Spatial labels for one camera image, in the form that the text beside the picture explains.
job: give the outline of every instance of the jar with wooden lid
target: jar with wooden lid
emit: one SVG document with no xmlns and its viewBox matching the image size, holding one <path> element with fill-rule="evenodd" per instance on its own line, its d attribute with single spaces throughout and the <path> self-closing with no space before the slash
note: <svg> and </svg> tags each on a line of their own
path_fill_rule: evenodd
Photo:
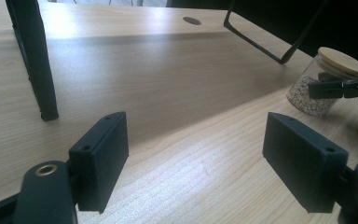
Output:
<svg viewBox="0 0 358 224">
<path fill-rule="evenodd" d="M 309 84 L 358 79 L 358 61 L 330 48 L 319 48 L 318 54 L 303 72 L 295 85 L 287 92 L 288 101 L 304 113 L 322 117 L 337 99 L 310 99 Z"/>
</svg>

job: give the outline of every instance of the wooden table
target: wooden table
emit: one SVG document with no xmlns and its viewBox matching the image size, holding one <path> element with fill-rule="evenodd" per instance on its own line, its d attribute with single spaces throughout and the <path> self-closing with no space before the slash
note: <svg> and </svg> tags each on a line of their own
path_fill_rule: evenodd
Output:
<svg viewBox="0 0 358 224">
<path fill-rule="evenodd" d="M 307 214 L 262 156 L 267 113 L 292 116 L 358 163 L 358 99 L 324 119 L 285 94 L 311 57 L 279 65 L 223 27 L 225 11 L 41 4 L 60 118 L 44 122 L 0 1 L 0 200 L 102 116 L 126 111 L 130 156 L 102 215 L 80 223 L 337 223 Z M 193 17 L 202 25 L 192 25 Z M 276 54 L 288 45 L 231 22 Z"/>
</svg>

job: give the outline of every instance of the jar lid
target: jar lid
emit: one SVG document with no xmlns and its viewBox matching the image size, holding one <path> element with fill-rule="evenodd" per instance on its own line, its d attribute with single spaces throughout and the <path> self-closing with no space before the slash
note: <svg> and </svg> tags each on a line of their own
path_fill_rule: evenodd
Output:
<svg viewBox="0 0 358 224">
<path fill-rule="evenodd" d="M 358 77 L 358 61 L 349 55 L 339 52 L 335 49 L 321 47 L 318 54 L 326 63 L 336 69 Z"/>
</svg>

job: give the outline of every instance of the light wood tabletop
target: light wood tabletop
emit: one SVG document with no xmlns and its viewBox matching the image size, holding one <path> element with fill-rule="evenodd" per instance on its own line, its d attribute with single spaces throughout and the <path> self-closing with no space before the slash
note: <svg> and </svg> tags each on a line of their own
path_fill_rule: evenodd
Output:
<svg viewBox="0 0 358 224">
<path fill-rule="evenodd" d="M 337 223 L 308 214 L 262 156 L 269 111 L 299 119 L 358 163 L 358 99 L 323 118 L 285 94 L 311 61 L 280 65 L 223 27 L 225 11 L 40 4 L 60 117 L 44 122 L 0 1 L 0 200 L 25 172 L 66 161 L 101 117 L 126 111 L 130 156 L 101 215 L 80 223 Z M 193 25 L 183 20 L 192 17 Z M 286 43 L 231 23 L 282 55 Z"/>
</svg>

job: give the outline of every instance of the wood grain surface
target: wood grain surface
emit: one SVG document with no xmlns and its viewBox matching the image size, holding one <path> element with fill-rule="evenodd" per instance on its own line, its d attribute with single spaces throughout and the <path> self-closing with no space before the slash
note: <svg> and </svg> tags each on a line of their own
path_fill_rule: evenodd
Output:
<svg viewBox="0 0 358 224">
<path fill-rule="evenodd" d="M 337 223 L 307 214 L 262 156 L 269 111 L 308 124 L 358 163 L 358 99 L 323 119 L 285 94 L 311 61 L 279 65 L 223 27 L 225 11 L 40 4 L 60 118 L 44 122 L 0 1 L 0 200 L 25 172 L 66 161 L 102 116 L 126 111 L 130 156 L 108 207 L 79 223 Z M 192 17 L 201 25 L 183 20 Z M 232 22 L 282 55 L 288 45 Z"/>
</svg>

